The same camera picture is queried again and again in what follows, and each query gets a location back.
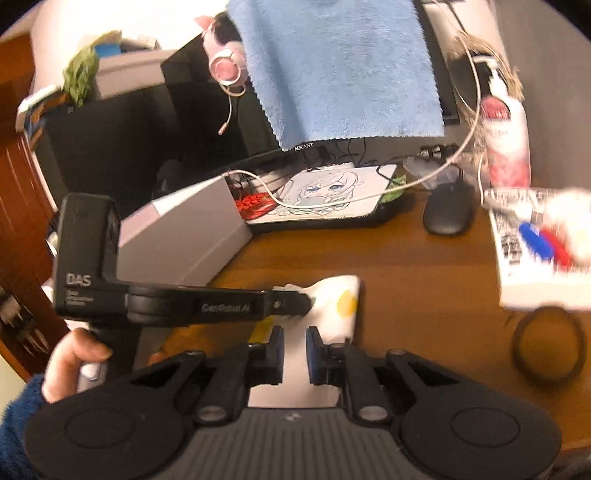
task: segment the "anime girl drawing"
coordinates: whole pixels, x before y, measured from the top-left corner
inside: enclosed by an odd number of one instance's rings
[[[322,208],[322,204],[351,199],[355,187],[362,184],[363,182],[359,181],[355,172],[340,170],[327,171],[300,188],[294,188],[294,181],[290,180],[281,191],[281,200],[294,205],[313,206],[314,208],[293,209],[279,205],[268,215],[328,215],[330,212],[347,208],[349,204],[344,203],[325,208]]]

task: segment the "blue towel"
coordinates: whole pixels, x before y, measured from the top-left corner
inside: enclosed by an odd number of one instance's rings
[[[229,0],[227,9],[284,150],[333,138],[443,136],[412,0]]]

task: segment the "yellow spot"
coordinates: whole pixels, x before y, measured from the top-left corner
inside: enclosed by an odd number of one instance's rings
[[[346,290],[336,302],[336,311],[342,318],[353,316],[357,311],[357,297]]]
[[[256,324],[255,329],[251,333],[251,337],[248,339],[249,343],[266,343],[269,339],[269,334],[273,328],[274,315],[269,315],[266,319],[261,320]]]

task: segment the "blue marker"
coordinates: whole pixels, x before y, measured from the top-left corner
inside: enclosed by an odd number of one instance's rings
[[[519,226],[519,233],[527,246],[542,260],[552,260],[554,258],[554,247],[543,236],[539,236],[532,229],[532,224],[523,222]]]

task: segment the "computer monitor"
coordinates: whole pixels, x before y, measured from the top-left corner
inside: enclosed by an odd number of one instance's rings
[[[452,84],[427,13],[414,0],[439,91],[446,125],[459,122]],[[194,180],[232,168],[252,168],[293,151],[321,145],[313,141],[283,152],[250,83],[233,101],[233,114],[223,135],[220,126],[228,117],[228,97],[209,73],[209,59],[201,35],[194,38],[161,65],[180,124],[179,147],[183,163],[190,165]]]

